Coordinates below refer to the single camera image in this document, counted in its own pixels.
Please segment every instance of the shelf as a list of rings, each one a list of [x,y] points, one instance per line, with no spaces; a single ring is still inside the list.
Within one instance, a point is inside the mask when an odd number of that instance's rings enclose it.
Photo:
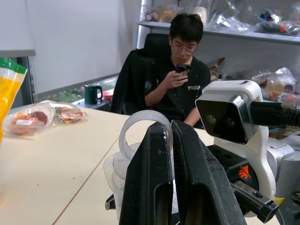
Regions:
[[[160,30],[168,30],[171,25],[170,23],[165,23],[165,22],[146,22],[146,21],[139,21],[137,22],[137,24],[144,27],[155,28]],[[268,41],[268,42],[283,43],[283,44],[290,44],[290,45],[300,45],[300,37],[277,35],[277,34],[238,32],[238,31],[230,31],[230,30],[215,31],[208,28],[204,29],[204,34],[223,36],[223,37],[242,38],[242,39],[257,40],[257,41]]]

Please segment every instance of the camera lens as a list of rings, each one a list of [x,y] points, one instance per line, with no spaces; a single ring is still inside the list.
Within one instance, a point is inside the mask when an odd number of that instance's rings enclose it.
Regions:
[[[231,118],[227,118],[227,119],[226,119],[226,124],[227,124],[227,126],[229,126],[230,128],[233,128],[233,127],[235,126],[235,123],[234,123],[233,119],[231,119]]]
[[[210,123],[210,124],[216,124],[216,118],[212,115],[206,115],[206,120]]]

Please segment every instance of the yellow bag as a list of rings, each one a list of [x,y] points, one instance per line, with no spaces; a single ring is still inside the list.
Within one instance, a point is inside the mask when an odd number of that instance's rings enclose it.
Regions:
[[[24,81],[27,69],[8,58],[0,58],[0,145],[3,138],[2,123]]]

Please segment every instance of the table surface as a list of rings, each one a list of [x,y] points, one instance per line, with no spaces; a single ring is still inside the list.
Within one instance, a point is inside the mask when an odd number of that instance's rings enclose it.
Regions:
[[[116,225],[105,210],[112,194],[103,162],[119,151],[118,137],[128,116],[84,109],[87,122],[59,125],[37,136],[4,136],[0,147],[0,224]],[[128,144],[140,142],[151,121],[134,124]],[[197,130],[206,145],[213,138]],[[262,224],[247,218],[248,224]],[[276,218],[269,225],[278,225]]]

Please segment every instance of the black office chair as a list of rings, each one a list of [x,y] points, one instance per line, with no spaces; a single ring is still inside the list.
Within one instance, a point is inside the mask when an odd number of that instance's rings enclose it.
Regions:
[[[156,58],[171,55],[167,34],[150,33],[143,49],[130,52],[119,74],[112,99],[111,112],[125,115],[144,110],[144,76]]]

